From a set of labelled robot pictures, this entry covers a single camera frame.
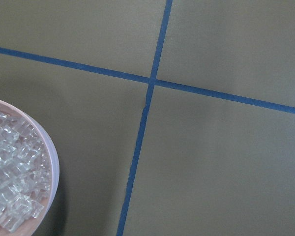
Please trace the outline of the pink ribbed bowl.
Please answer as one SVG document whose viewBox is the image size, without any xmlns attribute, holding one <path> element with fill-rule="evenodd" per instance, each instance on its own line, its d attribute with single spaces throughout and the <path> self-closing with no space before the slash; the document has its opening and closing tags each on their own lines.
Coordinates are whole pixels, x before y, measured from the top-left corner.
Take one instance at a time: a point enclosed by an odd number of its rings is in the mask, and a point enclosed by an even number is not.
<svg viewBox="0 0 295 236">
<path fill-rule="evenodd" d="M 13 233 L 5 230 L 0 226 L 0 236 L 31 236 L 43 221 L 55 198 L 59 184 L 59 158 L 54 143 L 52 142 L 52 139 L 50 138 L 49 134 L 32 117 L 30 117 L 20 109 L 14 107 L 13 105 L 1 100 L 0 111 L 5 112 L 11 116 L 23 117 L 25 120 L 27 120 L 36 129 L 37 134 L 44 141 L 48 153 L 47 157 L 50 163 L 51 190 L 49 197 L 43 199 L 41 202 L 41 204 L 44 206 L 43 212 L 37 218 L 30 218 L 26 220 Z"/>
</svg>

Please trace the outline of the clear ice cubes pile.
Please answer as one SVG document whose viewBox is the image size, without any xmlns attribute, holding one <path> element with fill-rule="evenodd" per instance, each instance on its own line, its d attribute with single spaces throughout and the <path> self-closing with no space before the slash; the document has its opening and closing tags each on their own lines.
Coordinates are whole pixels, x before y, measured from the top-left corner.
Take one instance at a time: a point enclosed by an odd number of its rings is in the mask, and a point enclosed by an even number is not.
<svg viewBox="0 0 295 236">
<path fill-rule="evenodd" d="M 43 140 L 27 120 L 0 111 L 0 226 L 13 233 L 36 219 L 50 190 Z"/>
</svg>

